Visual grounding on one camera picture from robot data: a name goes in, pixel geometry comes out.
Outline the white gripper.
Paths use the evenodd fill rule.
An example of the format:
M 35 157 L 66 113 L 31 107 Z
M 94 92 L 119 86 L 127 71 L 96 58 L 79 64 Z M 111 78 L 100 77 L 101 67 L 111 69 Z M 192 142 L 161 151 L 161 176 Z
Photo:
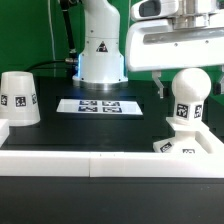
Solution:
M 170 19 L 137 22 L 128 30 L 125 56 L 129 71 L 153 71 L 152 79 L 163 99 L 161 72 L 154 70 L 224 64 L 224 25 L 213 20 L 205 28 L 175 30 Z M 224 94 L 224 65 L 213 92 Z

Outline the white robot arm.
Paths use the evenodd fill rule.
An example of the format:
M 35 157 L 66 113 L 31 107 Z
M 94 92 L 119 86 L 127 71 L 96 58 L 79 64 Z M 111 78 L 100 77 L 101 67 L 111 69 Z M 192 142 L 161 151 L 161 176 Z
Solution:
M 77 52 L 68 10 L 81 3 L 85 47 Z M 129 71 L 150 71 L 164 95 L 163 70 L 220 65 L 224 69 L 224 2 L 140 0 L 130 7 L 125 52 L 119 51 L 120 14 L 108 0 L 59 0 L 74 63 L 73 83 L 111 90 Z

